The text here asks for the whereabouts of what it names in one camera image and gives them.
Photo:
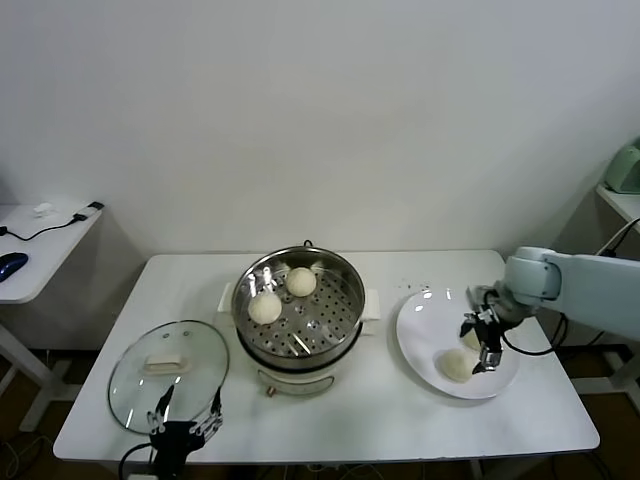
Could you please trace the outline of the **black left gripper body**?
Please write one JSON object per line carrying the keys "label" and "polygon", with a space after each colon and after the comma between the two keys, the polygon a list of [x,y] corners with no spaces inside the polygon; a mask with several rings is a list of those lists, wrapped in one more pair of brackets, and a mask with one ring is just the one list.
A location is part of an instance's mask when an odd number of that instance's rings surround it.
{"label": "black left gripper body", "polygon": [[205,445],[205,437],[195,422],[167,422],[150,435],[156,451],[153,474],[160,480],[178,479],[188,456]]}

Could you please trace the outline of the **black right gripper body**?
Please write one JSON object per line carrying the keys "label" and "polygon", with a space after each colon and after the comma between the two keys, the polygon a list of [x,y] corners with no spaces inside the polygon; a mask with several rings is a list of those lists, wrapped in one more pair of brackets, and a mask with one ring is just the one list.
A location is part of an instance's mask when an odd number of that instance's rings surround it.
{"label": "black right gripper body", "polygon": [[501,351],[502,335],[521,325],[521,305],[510,293],[474,293],[474,332],[482,351]]}

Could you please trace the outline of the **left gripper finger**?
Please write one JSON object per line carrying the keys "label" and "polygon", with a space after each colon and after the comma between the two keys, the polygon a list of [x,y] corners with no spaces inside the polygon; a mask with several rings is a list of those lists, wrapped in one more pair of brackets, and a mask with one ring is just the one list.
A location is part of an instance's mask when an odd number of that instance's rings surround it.
{"label": "left gripper finger", "polygon": [[208,415],[194,430],[199,436],[213,436],[223,425],[221,389],[216,390]]}
{"label": "left gripper finger", "polygon": [[166,422],[166,413],[169,409],[173,393],[174,385],[170,385],[166,392],[158,400],[155,409],[148,411],[146,419],[150,428],[150,434],[158,434],[164,431],[164,423]]}

